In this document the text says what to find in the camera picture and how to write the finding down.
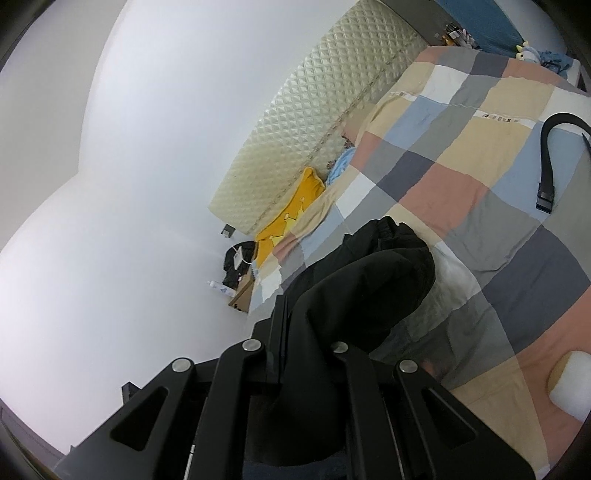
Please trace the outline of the white sleeve forearm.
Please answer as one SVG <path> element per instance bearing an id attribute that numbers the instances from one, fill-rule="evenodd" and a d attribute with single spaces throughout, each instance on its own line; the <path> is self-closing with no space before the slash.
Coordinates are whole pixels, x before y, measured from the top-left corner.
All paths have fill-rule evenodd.
<path id="1" fill-rule="evenodd" d="M 590 374 L 590 354 L 571 351 L 558 361 L 547 383 L 551 402 L 580 422 L 590 413 Z"/>

